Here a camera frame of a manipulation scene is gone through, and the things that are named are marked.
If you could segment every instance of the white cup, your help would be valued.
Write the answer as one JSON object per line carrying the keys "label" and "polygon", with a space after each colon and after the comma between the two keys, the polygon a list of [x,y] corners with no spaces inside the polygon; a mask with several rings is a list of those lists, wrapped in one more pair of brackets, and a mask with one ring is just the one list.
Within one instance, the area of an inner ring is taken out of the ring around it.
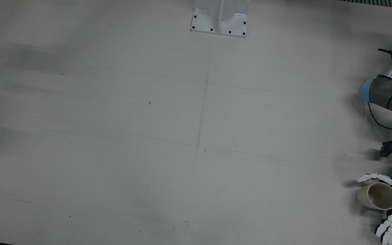
{"label": "white cup", "polygon": [[392,209],[392,187],[386,183],[377,182],[364,186],[356,193],[358,201],[369,208]]}

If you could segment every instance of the white table surface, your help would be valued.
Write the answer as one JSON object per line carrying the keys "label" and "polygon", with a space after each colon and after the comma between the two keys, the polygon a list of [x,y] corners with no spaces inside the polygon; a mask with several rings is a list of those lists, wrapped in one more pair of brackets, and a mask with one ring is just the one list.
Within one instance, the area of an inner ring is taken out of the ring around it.
{"label": "white table surface", "polygon": [[392,174],[392,132],[357,91],[389,60],[392,8],[252,0],[246,39],[192,16],[0,0],[0,242],[379,244],[354,180]]}

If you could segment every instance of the white mounting plate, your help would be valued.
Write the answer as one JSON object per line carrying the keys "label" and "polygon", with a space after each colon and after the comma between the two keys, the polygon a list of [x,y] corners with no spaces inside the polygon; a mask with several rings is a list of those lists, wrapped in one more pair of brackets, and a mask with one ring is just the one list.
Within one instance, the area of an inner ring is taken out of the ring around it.
{"label": "white mounting plate", "polygon": [[221,22],[219,28],[218,21],[212,19],[206,9],[195,9],[190,30],[194,32],[246,38],[247,15],[235,13],[231,19]]}

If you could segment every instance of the blue joint cap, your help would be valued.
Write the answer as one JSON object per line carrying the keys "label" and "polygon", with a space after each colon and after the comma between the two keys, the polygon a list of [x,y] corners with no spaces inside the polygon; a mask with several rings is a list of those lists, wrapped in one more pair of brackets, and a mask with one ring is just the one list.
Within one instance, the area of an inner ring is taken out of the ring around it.
{"label": "blue joint cap", "polygon": [[369,93],[370,93],[370,87],[373,83],[374,79],[367,79],[363,84],[361,85],[361,88],[359,88],[359,96],[363,98],[364,100],[370,102],[369,98]]}

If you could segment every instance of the metal bracket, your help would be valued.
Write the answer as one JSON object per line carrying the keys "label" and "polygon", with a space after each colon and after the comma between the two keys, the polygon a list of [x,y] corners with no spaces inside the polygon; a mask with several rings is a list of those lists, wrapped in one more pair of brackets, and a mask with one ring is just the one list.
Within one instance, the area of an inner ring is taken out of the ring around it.
{"label": "metal bracket", "polygon": [[248,0],[196,0],[190,31],[245,38]]}

